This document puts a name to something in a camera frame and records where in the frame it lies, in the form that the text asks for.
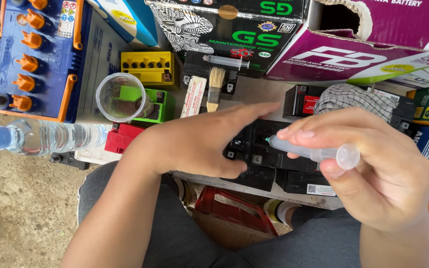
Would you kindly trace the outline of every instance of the gray pants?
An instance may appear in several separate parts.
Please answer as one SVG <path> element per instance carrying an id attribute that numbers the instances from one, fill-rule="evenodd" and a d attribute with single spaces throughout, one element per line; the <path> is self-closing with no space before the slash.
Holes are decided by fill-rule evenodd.
<path id="1" fill-rule="evenodd" d="M 80 187 L 79 223 L 99 199 L 116 164 L 97 168 Z M 330 211 L 303 206 L 292 216 L 292 232 L 232 252 L 206 236 L 187 214 L 170 184 L 162 180 L 144 268 L 360 267 L 360 222 L 345 209 Z"/>

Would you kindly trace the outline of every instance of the paintbrush bristles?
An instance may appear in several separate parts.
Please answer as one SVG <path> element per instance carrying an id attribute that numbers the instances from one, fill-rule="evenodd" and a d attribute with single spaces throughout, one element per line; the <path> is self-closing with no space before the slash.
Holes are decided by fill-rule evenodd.
<path id="1" fill-rule="evenodd" d="M 226 70 L 224 68 L 213 67 L 210 71 L 210 87 L 221 88 L 223 86 Z"/>

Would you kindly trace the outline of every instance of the purple cardboard box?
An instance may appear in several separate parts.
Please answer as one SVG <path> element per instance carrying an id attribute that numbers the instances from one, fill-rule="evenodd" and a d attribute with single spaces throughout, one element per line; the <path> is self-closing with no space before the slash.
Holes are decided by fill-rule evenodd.
<path id="1" fill-rule="evenodd" d="M 267 79 L 324 86 L 369 84 L 429 67 L 429 0 L 321 2 L 311 1 L 306 22 L 268 70 Z M 331 11 L 339 4 L 353 16 Z M 342 24 L 352 17 L 356 24 Z M 345 25 L 356 27 L 332 28 Z"/>

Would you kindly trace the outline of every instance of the paintbrush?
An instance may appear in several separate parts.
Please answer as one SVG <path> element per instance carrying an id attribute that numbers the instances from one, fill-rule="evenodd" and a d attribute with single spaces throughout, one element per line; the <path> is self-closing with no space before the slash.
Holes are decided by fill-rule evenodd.
<path id="1" fill-rule="evenodd" d="M 206 102 L 208 113 L 215 112 L 218 109 L 219 96 L 221 94 L 221 87 L 223 86 L 225 74 L 226 70 L 224 68 L 211 68 L 210 86 L 208 88 L 208 101 Z"/>

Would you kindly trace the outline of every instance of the plastic syringe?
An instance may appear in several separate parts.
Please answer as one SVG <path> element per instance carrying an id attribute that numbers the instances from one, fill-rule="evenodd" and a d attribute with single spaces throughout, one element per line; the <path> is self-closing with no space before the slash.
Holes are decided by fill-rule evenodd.
<path id="1" fill-rule="evenodd" d="M 276 135 L 266 138 L 266 141 L 269 142 L 269 145 L 274 149 L 307 157 L 314 162 L 320 163 L 325 159 L 336 159 L 338 166 L 345 170 L 355 168 L 360 161 L 360 151 L 357 146 L 351 143 L 345 143 L 339 149 L 311 149 L 293 145 L 288 140 L 280 140 Z"/>
<path id="2" fill-rule="evenodd" d="M 203 56 L 203 60 L 205 62 L 209 62 L 212 64 L 221 64 L 226 66 L 233 66 L 237 67 L 241 70 L 241 67 L 245 67 L 249 69 L 249 62 L 243 62 L 242 59 L 232 59 L 232 58 L 226 58 L 226 57 L 219 57 L 219 56 L 213 56 L 213 55 L 205 55 Z"/>

